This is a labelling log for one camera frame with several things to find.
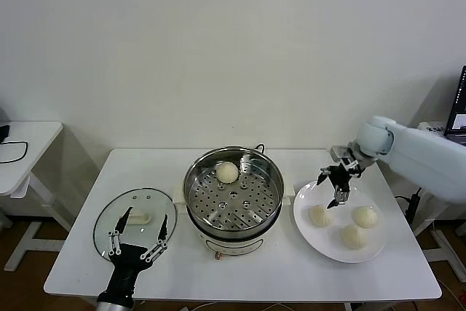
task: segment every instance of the white wall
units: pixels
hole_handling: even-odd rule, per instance
[[[324,148],[445,118],[464,0],[0,0],[0,107],[115,147]]]

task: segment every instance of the power cord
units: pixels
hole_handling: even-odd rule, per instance
[[[454,295],[453,291],[451,291],[451,289],[444,282],[439,280],[438,278],[437,278],[437,281],[451,294],[451,296],[454,297],[454,299],[457,301],[459,307],[461,307],[464,311],[466,311],[466,307],[463,305],[463,303],[461,303],[460,300],[458,300],[457,296]]]
[[[405,218],[410,225],[413,223],[414,215],[416,215],[417,207],[419,206],[419,201],[421,200],[421,197],[419,196],[421,189],[422,188],[419,187],[416,193],[411,196],[411,198],[407,198],[405,196],[395,196],[395,198],[401,198],[408,202],[408,209],[406,209]]]
[[[200,309],[201,307],[204,307],[204,306],[210,306],[210,305],[214,305],[214,304],[217,304],[216,302],[208,302],[206,304],[202,304],[202,305],[199,305],[199,306],[196,306],[194,309],[192,309],[191,311],[197,311],[198,309]],[[273,305],[270,305],[268,307],[266,307],[265,309],[261,310],[261,311],[267,311],[269,309],[272,309],[274,306],[278,306],[280,305],[281,307],[284,307],[285,309],[288,309],[290,311],[294,311],[291,307],[289,306],[286,306],[284,304],[273,304]]]
[[[268,310],[268,309],[272,309],[274,306],[278,306],[278,305],[280,305],[281,307],[284,307],[285,309],[288,309],[288,310],[290,310],[290,311],[294,311],[291,307],[286,306],[286,305],[284,305],[284,304],[273,304],[273,305],[270,305],[270,306],[266,307],[265,309],[263,309],[263,310],[261,310],[261,311],[266,311],[266,310]]]
[[[196,311],[198,309],[200,309],[201,307],[204,307],[204,306],[209,306],[209,305],[214,305],[214,304],[217,304],[216,302],[208,302],[206,304],[202,304],[202,305],[199,305],[199,306],[196,306],[194,309],[192,309],[191,311]]]
[[[0,145],[11,145],[11,144],[19,144],[19,143],[24,143],[25,148],[24,148],[24,153],[21,157],[17,158],[16,160],[7,160],[4,162],[0,162],[0,164],[9,164],[9,163],[14,163],[14,162],[19,162],[22,158],[26,157],[26,153],[28,153],[28,143],[27,141],[10,141],[10,142],[2,142]]]

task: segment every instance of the metal rim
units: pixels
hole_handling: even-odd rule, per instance
[[[259,185],[258,187],[260,187],[260,186],[263,187],[263,189],[261,189],[261,192],[259,192],[259,189],[256,188],[257,184],[255,184],[253,187],[255,187],[255,190],[258,192],[258,193],[256,193],[257,195],[259,195],[260,197],[264,196],[264,201],[262,201],[262,198],[259,197],[258,199],[260,200],[260,202],[262,202],[261,206],[259,206],[258,203],[254,203],[254,202],[249,202],[249,204],[248,204],[251,207],[257,206],[258,207],[257,211],[259,213],[261,213],[261,214],[259,215],[259,213],[255,213],[255,214],[257,214],[257,216],[254,215],[253,217],[257,218],[257,219],[253,219],[252,224],[248,224],[246,221],[243,221],[243,223],[245,223],[244,227],[242,227],[243,226],[242,224],[241,224],[241,227],[239,225],[239,223],[242,223],[241,220],[243,220],[242,218],[240,218],[239,215],[237,216],[238,221],[236,221],[236,223],[234,223],[232,221],[232,218],[234,218],[234,215],[236,215],[233,212],[231,212],[233,214],[231,217],[226,217],[225,216],[225,219],[229,220],[228,225],[231,224],[231,228],[230,228],[230,226],[225,227],[225,225],[223,224],[223,220],[224,220],[223,218],[222,218],[222,223],[221,224],[219,224],[218,222],[216,224],[213,224],[213,222],[215,222],[216,220],[213,220],[213,222],[209,222],[210,219],[209,219],[208,213],[210,213],[210,207],[207,210],[206,210],[206,208],[204,208],[206,210],[206,212],[204,212],[203,214],[200,214],[200,213],[196,212],[196,210],[200,211],[200,208],[203,208],[203,205],[205,203],[212,204],[212,200],[210,200],[210,202],[206,201],[206,202],[200,204],[200,208],[198,208],[197,206],[195,208],[194,204],[191,203],[192,187],[195,187],[194,185],[196,184],[196,182],[193,182],[193,176],[196,176],[194,181],[197,181],[200,184],[200,187],[202,187],[201,191],[204,189],[204,185],[208,185],[208,186],[205,187],[206,189],[204,189],[205,191],[208,191],[206,195],[209,195],[210,194],[209,192],[213,192],[212,190],[210,190],[211,187],[209,187],[209,186],[216,186],[216,184],[218,183],[218,181],[216,180],[215,175],[214,176],[211,175],[212,178],[208,178],[208,180],[212,180],[213,184],[207,184],[207,183],[202,184],[203,181],[205,182],[206,177],[204,177],[204,180],[202,180],[202,179],[198,180],[198,178],[201,178],[201,176],[209,176],[210,174],[214,174],[214,172],[212,171],[211,173],[209,173],[210,172],[209,168],[206,168],[207,170],[202,170],[201,173],[196,173],[196,168],[201,168],[202,169],[202,167],[199,167],[199,165],[201,165],[204,160],[206,160],[207,158],[213,156],[214,154],[221,153],[221,152],[224,152],[224,151],[225,152],[228,152],[228,151],[235,152],[235,151],[237,151],[239,153],[242,152],[244,154],[253,155],[254,158],[251,160],[251,164],[249,162],[245,162],[245,163],[242,163],[242,166],[243,166],[243,164],[246,164],[246,166],[249,167],[249,170],[251,172],[253,172],[252,168],[257,168],[259,176],[263,176],[263,178],[260,178],[260,179],[255,177],[255,179],[257,181],[257,184]],[[271,169],[272,169],[272,172],[274,174],[275,179],[271,178],[271,175],[270,175],[269,172],[261,169],[258,165],[252,164],[254,162],[254,160],[259,160],[259,161],[262,160],[262,161],[264,161],[264,164],[266,164],[267,166],[270,166]],[[243,175],[251,176],[252,173],[246,173],[246,174],[243,174]],[[269,185],[272,185],[272,187],[267,186],[267,187],[271,187],[271,188],[267,189],[265,187],[266,185],[264,184],[264,181],[261,181],[262,184],[259,183],[260,180],[267,180]],[[188,212],[189,212],[191,220],[192,221],[198,221],[198,222],[196,222],[196,226],[198,226],[198,227],[203,227],[205,225],[206,229],[213,230],[213,232],[209,232],[209,231],[206,232],[206,229],[202,229],[202,231],[205,232],[205,234],[211,235],[212,237],[215,237],[216,239],[218,239],[219,237],[222,237],[222,239],[225,240],[225,241],[230,240],[229,238],[225,237],[229,233],[231,233],[232,235],[239,234],[239,235],[243,236],[241,238],[237,237],[235,239],[232,239],[231,241],[243,241],[243,240],[245,240],[245,237],[247,239],[250,239],[251,237],[256,237],[256,235],[259,235],[260,232],[265,232],[266,228],[268,226],[271,226],[275,222],[275,217],[280,212],[281,201],[283,199],[283,192],[284,192],[283,177],[281,175],[280,170],[276,166],[276,164],[270,158],[268,158],[268,156],[266,156],[265,154],[262,154],[260,151],[255,150],[255,149],[249,149],[249,148],[241,147],[241,146],[221,147],[219,149],[213,149],[213,150],[211,150],[209,152],[206,152],[201,157],[197,158],[194,161],[194,163],[189,167],[189,169],[187,170],[186,175],[184,177],[184,181],[183,181],[183,196],[184,196],[184,199],[186,201],[186,207],[188,208]]]
[[[191,211],[189,210],[188,208],[188,215],[189,215],[189,218],[191,219],[192,223],[195,225],[195,227],[201,231],[204,235],[207,235],[209,237],[212,237],[213,239],[215,240],[218,240],[218,241],[221,241],[221,242],[226,242],[226,243],[240,243],[240,242],[246,242],[248,240],[254,240],[260,236],[262,236],[264,233],[266,233],[267,231],[269,231],[273,224],[276,222],[276,220],[278,220],[278,216],[280,214],[280,211],[282,209],[282,205],[280,203],[279,205],[279,208],[278,208],[278,212],[277,212],[277,215],[273,216],[270,218],[270,221],[268,221],[270,223],[270,225],[266,226],[262,231],[258,232],[257,234],[255,235],[251,235],[249,237],[244,237],[244,238],[223,238],[223,237],[213,237],[212,233],[210,232],[206,232],[195,220],[194,218],[192,217],[192,214],[191,214]]]

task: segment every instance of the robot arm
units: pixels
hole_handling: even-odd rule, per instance
[[[360,177],[375,161],[449,202],[466,202],[466,147],[428,132],[411,129],[385,117],[372,117],[348,146],[332,146],[338,166],[322,169],[317,184],[329,177],[332,208],[344,204],[351,177]]]

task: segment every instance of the table leg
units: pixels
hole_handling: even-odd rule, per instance
[[[65,241],[63,240],[36,240],[34,236],[41,226],[41,222],[33,221],[17,244],[12,255],[4,267],[5,271],[15,271],[26,254],[26,251],[60,251]]]
[[[385,311],[394,307],[398,302],[365,302],[353,311]]]
[[[39,196],[42,207],[66,230],[70,231],[74,216],[56,198],[56,196],[31,172],[29,185]]]
[[[91,304],[93,307],[97,307],[97,298],[90,298],[86,296],[80,296],[80,299],[83,299],[88,304]]]
[[[3,211],[0,210],[0,229],[2,227],[6,227],[7,229],[9,229],[11,226],[13,226],[13,223],[11,222],[11,220],[9,220],[5,214],[3,214]]]
[[[443,232],[439,229],[433,229],[430,231],[430,234],[438,244],[439,248],[423,250],[422,253],[424,253],[426,260],[428,262],[447,261],[454,274],[458,277],[458,280],[461,283],[466,283],[466,267],[455,253]]]

